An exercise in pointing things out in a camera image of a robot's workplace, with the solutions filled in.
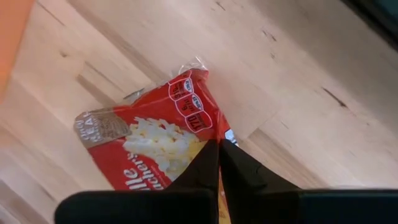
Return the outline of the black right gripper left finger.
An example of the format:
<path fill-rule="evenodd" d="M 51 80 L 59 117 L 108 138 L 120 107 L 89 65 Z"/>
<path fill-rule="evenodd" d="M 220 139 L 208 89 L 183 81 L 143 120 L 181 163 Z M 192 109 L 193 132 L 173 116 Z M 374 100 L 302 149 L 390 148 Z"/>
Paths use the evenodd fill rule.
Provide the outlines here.
<path fill-rule="evenodd" d="M 218 224 L 218 159 L 209 140 L 164 190 L 73 194 L 55 210 L 55 224 Z"/>

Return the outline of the red popcorn packet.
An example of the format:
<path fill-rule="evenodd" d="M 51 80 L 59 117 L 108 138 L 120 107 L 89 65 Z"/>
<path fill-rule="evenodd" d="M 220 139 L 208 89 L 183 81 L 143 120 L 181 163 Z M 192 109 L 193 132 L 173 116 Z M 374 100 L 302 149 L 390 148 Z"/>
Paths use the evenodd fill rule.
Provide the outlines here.
<path fill-rule="evenodd" d="M 112 190 L 166 189 L 209 140 L 235 142 L 234 132 L 206 86 L 199 58 L 171 79 L 139 91 L 126 105 L 86 111 L 75 132 Z M 218 168 L 218 224 L 231 224 Z"/>

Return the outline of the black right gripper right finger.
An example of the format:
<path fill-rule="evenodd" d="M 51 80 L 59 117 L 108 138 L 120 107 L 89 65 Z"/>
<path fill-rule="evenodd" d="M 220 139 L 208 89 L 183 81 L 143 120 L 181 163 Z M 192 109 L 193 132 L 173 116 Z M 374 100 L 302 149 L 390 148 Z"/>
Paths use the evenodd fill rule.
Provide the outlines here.
<path fill-rule="evenodd" d="M 301 189 L 229 140 L 220 167 L 232 224 L 398 224 L 398 189 Z"/>

